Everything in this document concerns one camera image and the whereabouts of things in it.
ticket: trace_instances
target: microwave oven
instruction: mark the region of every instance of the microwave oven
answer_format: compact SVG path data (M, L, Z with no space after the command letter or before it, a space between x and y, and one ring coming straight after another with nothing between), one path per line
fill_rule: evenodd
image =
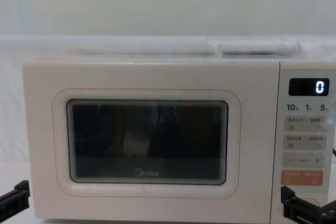
M285 186L327 203L335 62L45 59L23 76L39 218L290 224Z

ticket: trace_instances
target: control panel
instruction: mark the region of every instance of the control panel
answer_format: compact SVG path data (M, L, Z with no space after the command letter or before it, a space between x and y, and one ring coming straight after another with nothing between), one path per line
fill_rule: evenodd
M288 186L321 204L335 129L333 80L334 70L280 71L274 186Z

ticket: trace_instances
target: microwave window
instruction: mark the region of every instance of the microwave window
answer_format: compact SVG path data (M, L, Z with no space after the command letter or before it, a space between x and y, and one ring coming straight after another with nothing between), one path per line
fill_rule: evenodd
M74 182L225 182L224 101L72 99L67 115Z

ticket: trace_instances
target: white backdrop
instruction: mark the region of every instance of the white backdrop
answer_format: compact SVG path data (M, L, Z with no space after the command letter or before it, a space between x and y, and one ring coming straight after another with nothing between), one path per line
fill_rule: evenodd
M0 34L335 34L335 0L0 0Z

